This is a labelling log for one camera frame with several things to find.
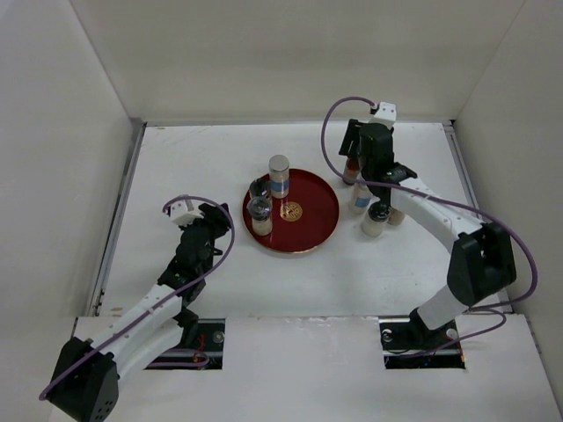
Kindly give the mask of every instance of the small bottle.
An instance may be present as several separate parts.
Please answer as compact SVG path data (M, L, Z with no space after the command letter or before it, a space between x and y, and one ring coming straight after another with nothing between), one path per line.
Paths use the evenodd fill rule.
M384 231L385 224L389 219L389 206L383 202L371 204L368 213L363 218L362 231L370 237L378 237Z
M347 178L355 179L360 174L360 163L358 163L357 158L348 157L346 160L346 165L344 166L344 176ZM345 178L342 179L344 183L351 186L354 182L348 182Z
M352 199L348 207L350 211L356 214L363 214L366 209L368 209L369 202L371 201L371 192L369 188L360 183L354 184L354 190L352 191Z
M248 187L248 194L250 195L250 199L261 196L269 200L270 203L272 201L270 184L263 178L257 178L250 184Z
M400 223L405 220L405 213L399 211L396 208L391 207L391 213L389 214L389 221L388 223L391 226L399 226Z
M289 193L289 160L286 156L270 158L270 190L272 196L282 199Z
M248 201L246 205L248 213L252 217L252 230L258 236L272 233L272 205L263 196L257 196Z

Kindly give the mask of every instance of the jar lid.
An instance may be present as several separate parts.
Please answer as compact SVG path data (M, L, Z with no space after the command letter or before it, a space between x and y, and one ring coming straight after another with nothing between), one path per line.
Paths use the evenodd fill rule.
M248 187L250 197L255 196L270 196L270 184L263 178L257 178Z
M271 171L286 171L289 168L289 160L286 156L273 156L270 158L269 167Z
M374 202L368 209L368 215L374 222L385 222L389 219L390 209L387 204L381 201Z
M246 209L254 220L259 221L266 220L272 212L270 201L263 196L257 196L249 200L248 205L246 205Z

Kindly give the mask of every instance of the red tray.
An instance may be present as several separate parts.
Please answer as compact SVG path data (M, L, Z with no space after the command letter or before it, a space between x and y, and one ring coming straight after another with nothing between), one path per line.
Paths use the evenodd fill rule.
M262 176L269 180L269 175ZM243 219L248 232L268 249L285 253L307 252L322 244L333 233L339 218L339 203L333 189L309 171L289 169L289 194L274 198L272 233L258 236L246 210L250 195L243 200Z

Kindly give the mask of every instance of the white enclosure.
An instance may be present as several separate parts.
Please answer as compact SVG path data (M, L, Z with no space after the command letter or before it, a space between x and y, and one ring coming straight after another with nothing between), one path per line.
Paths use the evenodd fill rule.
M0 0L2 420L49 418L37 396L91 299L130 118L318 121L346 95L456 120L477 202L537 257L516 310L561 406L561 40L560 0ZM529 277L516 255L512 295Z

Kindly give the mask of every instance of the rectangular cutout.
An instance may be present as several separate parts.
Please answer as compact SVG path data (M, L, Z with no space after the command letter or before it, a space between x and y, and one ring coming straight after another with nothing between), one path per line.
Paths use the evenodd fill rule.
M223 345L225 340L225 320L224 319L201 319L197 324L195 333L190 336L192 339L184 344L180 343L174 348L161 354L153 363L178 362L190 363L194 361L194 355L182 349L201 350L209 357L209 363L205 367L151 367L148 370L211 370L223 368Z
M465 361L461 345L454 344L425 356L409 358L409 355L421 351L430 351L445 345L451 338L446 335L448 330L457 332L455 321L444 325L439 331L421 342L416 342L409 332L408 317L391 317L379 319L379 330L387 332L387 339L382 336L381 345L384 349L384 364L387 369L465 369Z

